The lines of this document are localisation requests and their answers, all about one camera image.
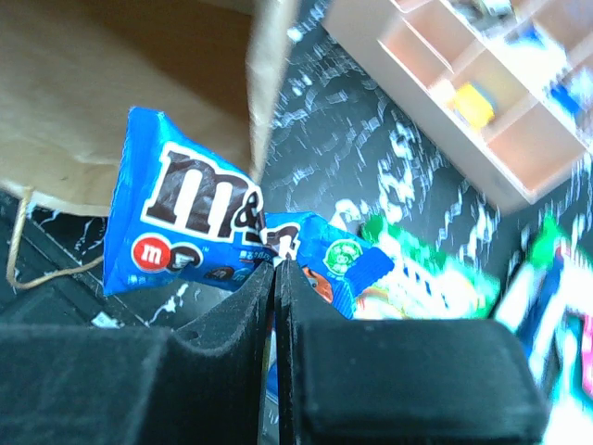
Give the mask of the green fruit candy bag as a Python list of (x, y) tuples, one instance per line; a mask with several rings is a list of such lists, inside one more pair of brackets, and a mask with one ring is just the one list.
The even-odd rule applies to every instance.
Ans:
[(356, 319), (486, 318), (500, 281), (435, 249), (386, 218), (371, 217), (362, 238), (393, 262), (391, 272), (356, 298)]

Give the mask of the green chips bag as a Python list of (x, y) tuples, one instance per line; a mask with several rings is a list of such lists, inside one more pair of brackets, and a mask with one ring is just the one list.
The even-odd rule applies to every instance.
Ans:
[(592, 260), (550, 216), (495, 312), (549, 397), (545, 444), (592, 441)]

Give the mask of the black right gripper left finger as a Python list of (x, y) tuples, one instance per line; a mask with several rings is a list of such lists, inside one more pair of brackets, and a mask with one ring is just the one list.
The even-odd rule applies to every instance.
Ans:
[(5, 444), (254, 444), (274, 271), (185, 328), (1, 328)]

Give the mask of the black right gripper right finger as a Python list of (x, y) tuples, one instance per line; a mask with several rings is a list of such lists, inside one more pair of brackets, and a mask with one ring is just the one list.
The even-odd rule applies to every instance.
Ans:
[(535, 444), (549, 407), (492, 320), (348, 320), (297, 263), (275, 274), (283, 444)]

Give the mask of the brown paper bag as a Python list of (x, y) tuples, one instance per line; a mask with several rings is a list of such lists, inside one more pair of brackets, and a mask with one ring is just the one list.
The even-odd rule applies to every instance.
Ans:
[(30, 204), (105, 216), (134, 106), (166, 112), (254, 179), (297, 1), (5, 1), (1, 186), (19, 199), (6, 279), (16, 288)]

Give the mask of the blue chocolate candy packet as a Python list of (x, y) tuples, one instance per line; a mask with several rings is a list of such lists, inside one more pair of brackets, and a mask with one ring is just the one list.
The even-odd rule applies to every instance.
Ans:
[(292, 260), (347, 318), (387, 275), (379, 248), (313, 212), (268, 212), (246, 173), (160, 111), (132, 108), (104, 241), (103, 291), (183, 279), (235, 291), (262, 263)]

